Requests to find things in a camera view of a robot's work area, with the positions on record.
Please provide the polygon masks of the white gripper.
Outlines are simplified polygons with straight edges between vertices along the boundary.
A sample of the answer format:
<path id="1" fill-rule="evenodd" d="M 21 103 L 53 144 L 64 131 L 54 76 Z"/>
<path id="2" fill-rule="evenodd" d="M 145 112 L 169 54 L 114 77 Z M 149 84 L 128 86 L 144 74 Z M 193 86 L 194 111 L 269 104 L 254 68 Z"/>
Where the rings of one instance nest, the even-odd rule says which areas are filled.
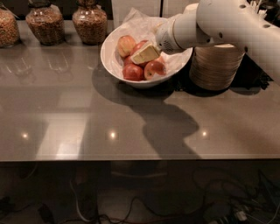
<path id="1" fill-rule="evenodd" d="M 173 37 L 173 24 L 174 19 L 158 24 L 155 32 L 157 48 L 152 42 L 145 42 L 130 56 L 132 62 L 138 65 L 149 62 L 158 58 L 160 51 L 167 54 L 174 54 L 177 50 L 177 44 Z"/>

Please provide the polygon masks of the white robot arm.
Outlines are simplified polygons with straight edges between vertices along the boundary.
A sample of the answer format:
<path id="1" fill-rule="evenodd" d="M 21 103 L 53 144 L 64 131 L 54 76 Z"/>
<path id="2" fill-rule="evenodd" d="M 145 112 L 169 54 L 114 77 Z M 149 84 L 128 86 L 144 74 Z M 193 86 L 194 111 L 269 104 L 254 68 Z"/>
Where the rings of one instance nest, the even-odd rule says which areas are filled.
<path id="1" fill-rule="evenodd" d="M 280 28 L 261 18 L 246 0 L 199 0 L 195 10 L 159 24 L 155 38 L 131 59 L 142 64 L 160 53 L 171 55 L 190 47 L 220 44 L 236 46 L 280 83 Z"/>

